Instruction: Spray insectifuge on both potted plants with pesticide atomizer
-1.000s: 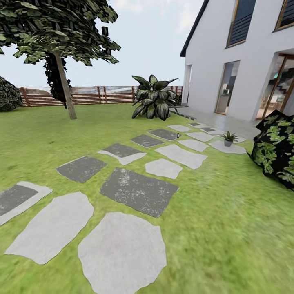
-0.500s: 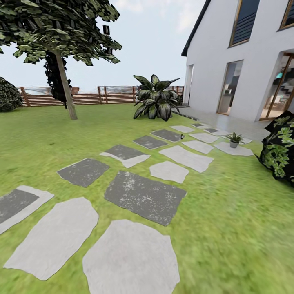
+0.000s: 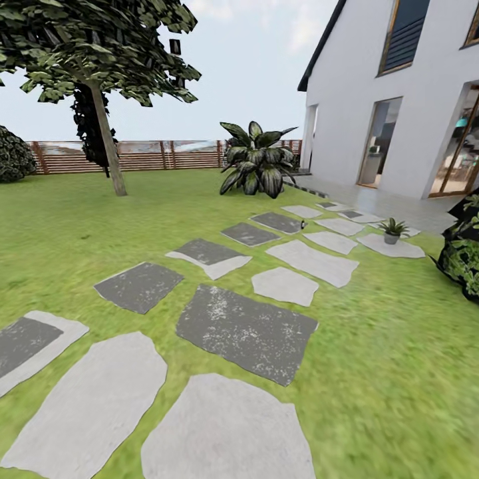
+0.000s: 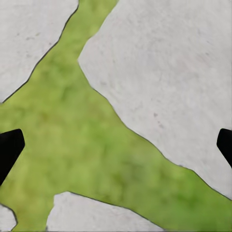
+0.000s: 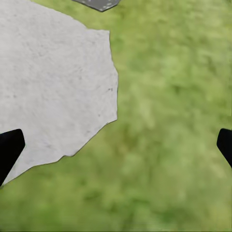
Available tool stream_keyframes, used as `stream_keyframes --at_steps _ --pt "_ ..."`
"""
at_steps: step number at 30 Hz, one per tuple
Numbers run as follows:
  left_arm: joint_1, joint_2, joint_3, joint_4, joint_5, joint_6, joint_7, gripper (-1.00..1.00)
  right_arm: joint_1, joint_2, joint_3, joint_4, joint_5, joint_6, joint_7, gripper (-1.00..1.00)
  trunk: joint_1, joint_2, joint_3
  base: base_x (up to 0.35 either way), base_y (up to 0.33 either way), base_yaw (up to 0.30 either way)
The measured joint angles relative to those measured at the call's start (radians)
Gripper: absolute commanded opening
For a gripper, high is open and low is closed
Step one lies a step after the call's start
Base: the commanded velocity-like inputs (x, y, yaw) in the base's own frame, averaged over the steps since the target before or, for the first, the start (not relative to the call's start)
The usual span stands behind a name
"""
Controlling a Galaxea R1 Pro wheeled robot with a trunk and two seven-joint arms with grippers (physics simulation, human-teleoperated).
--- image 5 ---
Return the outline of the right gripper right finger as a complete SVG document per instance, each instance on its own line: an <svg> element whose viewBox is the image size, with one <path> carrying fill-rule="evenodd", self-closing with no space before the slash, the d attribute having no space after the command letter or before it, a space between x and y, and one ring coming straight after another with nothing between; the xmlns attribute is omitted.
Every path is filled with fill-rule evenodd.
<svg viewBox="0 0 232 232"><path fill-rule="evenodd" d="M217 138L217 146L228 163L232 166L232 130L220 130Z"/></svg>

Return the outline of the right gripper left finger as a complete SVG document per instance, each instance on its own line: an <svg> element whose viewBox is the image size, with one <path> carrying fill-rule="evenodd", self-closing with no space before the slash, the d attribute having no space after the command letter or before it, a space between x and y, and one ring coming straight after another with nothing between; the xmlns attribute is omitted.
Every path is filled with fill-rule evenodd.
<svg viewBox="0 0 232 232"><path fill-rule="evenodd" d="M25 147L21 129L0 134L0 186Z"/></svg>

